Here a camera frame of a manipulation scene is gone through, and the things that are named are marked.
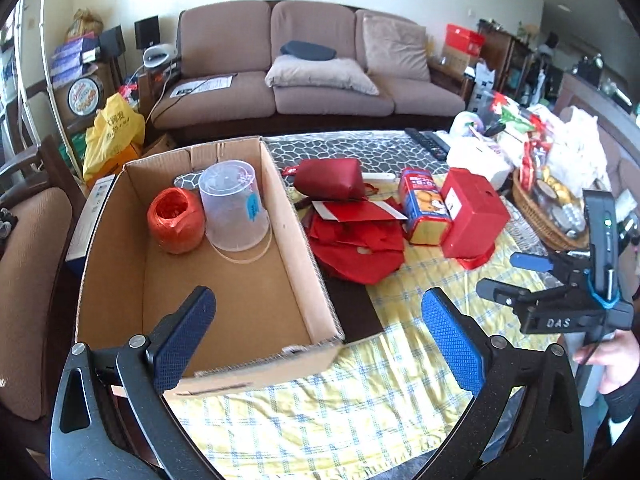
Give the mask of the person's right hand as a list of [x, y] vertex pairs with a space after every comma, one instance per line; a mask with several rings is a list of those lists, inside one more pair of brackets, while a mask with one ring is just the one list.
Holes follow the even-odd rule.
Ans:
[[637, 373], [639, 343], [633, 332], [616, 330], [612, 339], [601, 342], [598, 346], [590, 344], [578, 349], [573, 360], [603, 366], [599, 391], [609, 394], [626, 386]]

